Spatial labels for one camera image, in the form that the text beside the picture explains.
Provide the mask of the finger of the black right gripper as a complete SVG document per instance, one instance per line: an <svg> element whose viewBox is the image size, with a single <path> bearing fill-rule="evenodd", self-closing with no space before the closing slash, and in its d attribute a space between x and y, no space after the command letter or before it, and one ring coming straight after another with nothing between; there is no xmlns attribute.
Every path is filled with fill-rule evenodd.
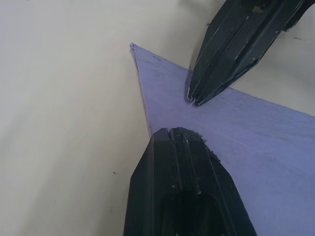
<svg viewBox="0 0 315 236"><path fill-rule="evenodd" d="M253 54L259 0L227 0L209 24L193 68L188 99L207 103L261 60Z"/></svg>
<svg viewBox="0 0 315 236"><path fill-rule="evenodd" d="M261 59L282 31L297 24L306 11L304 0L261 0L257 29L253 36L253 54Z"/></svg>

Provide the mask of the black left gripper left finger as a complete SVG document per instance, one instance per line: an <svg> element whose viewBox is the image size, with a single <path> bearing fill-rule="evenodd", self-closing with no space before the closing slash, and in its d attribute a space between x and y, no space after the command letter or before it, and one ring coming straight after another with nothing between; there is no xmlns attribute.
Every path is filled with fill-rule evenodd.
<svg viewBox="0 0 315 236"><path fill-rule="evenodd" d="M186 132L162 128L150 138L130 178L125 236L188 234Z"/></svg>

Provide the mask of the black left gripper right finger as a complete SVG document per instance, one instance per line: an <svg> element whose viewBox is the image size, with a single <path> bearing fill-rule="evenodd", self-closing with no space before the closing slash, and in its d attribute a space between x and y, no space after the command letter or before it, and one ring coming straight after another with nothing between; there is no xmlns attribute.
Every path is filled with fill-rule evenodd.
<svg viewBox="0 0 315 236"><path fill-rule="evenodd" d="M168 204L170 236L253 236L255 229L231 175L202 137L169 131L178 193Z"/></svg>

